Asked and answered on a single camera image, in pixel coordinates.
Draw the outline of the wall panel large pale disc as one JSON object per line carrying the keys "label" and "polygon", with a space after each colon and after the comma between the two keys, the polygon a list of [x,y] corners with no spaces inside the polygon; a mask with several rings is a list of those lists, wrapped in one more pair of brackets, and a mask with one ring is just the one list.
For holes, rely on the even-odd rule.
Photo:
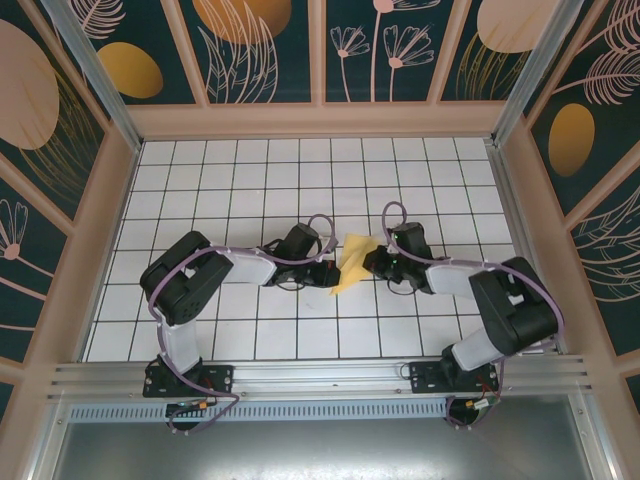
{"label": "wall panel large pale disc", "polygon": [[0,155],[74,219],[104,135],[18,0],[0,0]]}

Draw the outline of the wall panel with pale circle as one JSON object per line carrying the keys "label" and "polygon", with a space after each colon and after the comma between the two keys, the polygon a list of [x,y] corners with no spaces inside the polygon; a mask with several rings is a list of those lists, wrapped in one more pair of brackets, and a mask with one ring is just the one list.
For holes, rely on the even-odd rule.
{"label": "wall panel with pale circle", "polygon": [[443,101],[502,101],[536,45],[542,0],[471,0]]}

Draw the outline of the grey sheet metal panel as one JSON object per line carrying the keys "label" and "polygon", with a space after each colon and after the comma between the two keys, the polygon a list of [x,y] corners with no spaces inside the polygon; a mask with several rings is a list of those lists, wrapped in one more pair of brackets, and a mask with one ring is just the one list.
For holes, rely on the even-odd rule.
{"label": "grey sheet metal panel", "polygon": [[595,417],[567,396],[513,397],[477,426],[440,418],[53,422],[32,480],[620,480]]}

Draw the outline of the wall panel oval and fern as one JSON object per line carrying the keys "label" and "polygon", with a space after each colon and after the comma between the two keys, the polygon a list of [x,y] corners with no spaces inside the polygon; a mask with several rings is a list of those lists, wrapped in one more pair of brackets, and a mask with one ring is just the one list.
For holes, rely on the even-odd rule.
{"label": "wall panel oval and fern", "polygon": [[640,0],[608,0],[531,128],[568,214],[640,141]]}

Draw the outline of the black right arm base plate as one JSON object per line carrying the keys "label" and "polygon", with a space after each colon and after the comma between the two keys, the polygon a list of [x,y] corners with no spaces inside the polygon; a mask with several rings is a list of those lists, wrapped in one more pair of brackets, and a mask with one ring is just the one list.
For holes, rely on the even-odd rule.
{"label": "black right arm base plate", "polygon": [[411,362],[409,380],[415,394],[480,394],[483,387],[492,391],[499,387],[496,368],[491,364],[464,371],[441,361]]}

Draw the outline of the aluminium corner post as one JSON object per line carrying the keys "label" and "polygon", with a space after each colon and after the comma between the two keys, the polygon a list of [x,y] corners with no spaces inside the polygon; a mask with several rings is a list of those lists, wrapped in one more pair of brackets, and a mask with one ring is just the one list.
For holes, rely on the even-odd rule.
{"label": "aluminium corner post", "polygon": [[78,24],[71,7],[66,0],[41,0],[41,3],[52,22],[58,27],[74,58],[83,68],[126,143],[132,148],[134,154],[138,154],[141,137],[125,103],[110,80],[89,38]]}
{"label": "aluminium corner post", "polygon": [[491,146],[499,150],[508,140],[525,106],[542,81],[571,30],[584,0],[560,0],[502,109],[491,133]]}

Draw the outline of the wall panel orange circle leaves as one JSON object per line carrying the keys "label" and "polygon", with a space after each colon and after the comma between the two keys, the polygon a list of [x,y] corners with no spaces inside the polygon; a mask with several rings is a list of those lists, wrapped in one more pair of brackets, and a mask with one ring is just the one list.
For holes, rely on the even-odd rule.
{"label": "wall panel orange circle leaves", "polygon": [[308,0],[178,0],[210,104],[311,101]]}

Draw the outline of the wall panel with fern leaves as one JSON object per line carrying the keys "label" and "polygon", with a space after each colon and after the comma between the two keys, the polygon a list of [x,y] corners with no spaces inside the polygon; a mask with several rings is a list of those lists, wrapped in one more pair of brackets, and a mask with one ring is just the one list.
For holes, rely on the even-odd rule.
{"label": "wall panel with fern leaves", "polygon": [[640,185],[615,189],[571,235],[615,354],[640,349]]}

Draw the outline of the wall panel with two flowers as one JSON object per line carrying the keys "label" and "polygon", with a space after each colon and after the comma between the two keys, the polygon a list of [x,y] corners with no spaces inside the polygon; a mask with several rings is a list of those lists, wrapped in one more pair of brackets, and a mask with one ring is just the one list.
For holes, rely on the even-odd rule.
{"label": "wall panel with two flowers", "polygon": [[427,99],[453,0],[327,0],[329,103]]}

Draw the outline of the small circuit board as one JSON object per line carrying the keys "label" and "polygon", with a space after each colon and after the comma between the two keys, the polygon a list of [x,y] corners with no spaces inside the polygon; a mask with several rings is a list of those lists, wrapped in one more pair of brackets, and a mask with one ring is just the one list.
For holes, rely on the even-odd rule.
{"label": "small circuit board", "polygon": [[498,404],[499,402],[499,397],[484,397],[466,400],[464,406],[467,411],[473,411],[480,415],[485,411],[489,411],[494,405]]}
{"label": "small circuit board", "polygon": [[189,412],[206,410],[209,407],[213,407],[216,405],[217,401],[212,398],[170,403],[166,406],[165,416],[170,417],[172,415],[187,415]]}

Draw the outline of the aluminium grooved cross rail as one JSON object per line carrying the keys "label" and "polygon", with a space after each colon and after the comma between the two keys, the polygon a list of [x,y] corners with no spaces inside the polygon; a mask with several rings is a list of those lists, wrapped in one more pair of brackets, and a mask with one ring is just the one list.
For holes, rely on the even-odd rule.
{"label": "aluminium grooved cross rail", "polygon": [[[50,401],[141,401],[146,362],[87,362],[55,367]],[[391,399],[411,396],[406,359],[238,361],[233,392],[244,401]],[[525,355],[505,363],[502,393],[589,393],[593,381],[578,355]]]}

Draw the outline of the aluminium table side rail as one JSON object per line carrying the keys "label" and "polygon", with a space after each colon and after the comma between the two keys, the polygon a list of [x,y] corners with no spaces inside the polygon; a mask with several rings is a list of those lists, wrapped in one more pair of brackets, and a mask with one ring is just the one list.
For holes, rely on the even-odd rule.
{"label": "aluminium table side rail", "polygon": [[[504,215],[506,217],[515,252],[530,262],[539,279],[543,281],[544,275],[539,268],[539,262],[531,239],[529,227],[525,219],[523,209],[520,205],[516,189],[511,182],[512,178],[506,162],[506,157],[502,153],[501,149],[494,145],[491,138],[484,139],[483,142],[503,206]],[[558,321],[558,332],[548,340],[543,341],[539,346],[529,347],[529,350],[534,352],[544,351],[545,353],[555,352],[558,355],[564,355],[567,353],[566,341],[564,340],[564,316],[560,311],[558,303],[551,296],[550,291],[547,291],[544,300],[550,306],[552,313]]]}

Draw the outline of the wall panel with single flower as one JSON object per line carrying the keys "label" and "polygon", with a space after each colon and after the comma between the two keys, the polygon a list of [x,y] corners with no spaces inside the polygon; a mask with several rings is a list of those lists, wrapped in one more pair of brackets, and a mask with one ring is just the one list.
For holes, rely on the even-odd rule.
{"label": "wall panel with single flower", "polygon": [[0,179],[0,355],[24,360],[66,240]]}

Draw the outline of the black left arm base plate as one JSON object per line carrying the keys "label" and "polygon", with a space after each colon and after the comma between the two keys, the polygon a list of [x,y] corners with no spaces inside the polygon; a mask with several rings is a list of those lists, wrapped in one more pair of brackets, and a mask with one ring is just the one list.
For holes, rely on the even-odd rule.
{"label": "black left arm base plate", "polygon": [[[229,393],[233,385],[231,365],[197,364],[185,372],[184,376],[208,390]],[[179,380],[164,363],[154,363],[145,369],[142,395],[145,398],[189,398],[203,396],[204,393]]]}

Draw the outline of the yellow cloth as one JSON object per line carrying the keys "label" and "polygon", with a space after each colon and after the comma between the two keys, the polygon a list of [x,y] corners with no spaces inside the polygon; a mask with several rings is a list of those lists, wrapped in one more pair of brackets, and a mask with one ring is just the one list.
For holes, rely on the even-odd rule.
{"label": "yellow cloth", "polygon": [[331,289],[331,295],[338,295],[356,283],[369,278],[371,273],[364,268],[367,254],[376,250],[380,242],[372,236],[348,233],[345,236],[342,255],[338,263],[339,282]]}

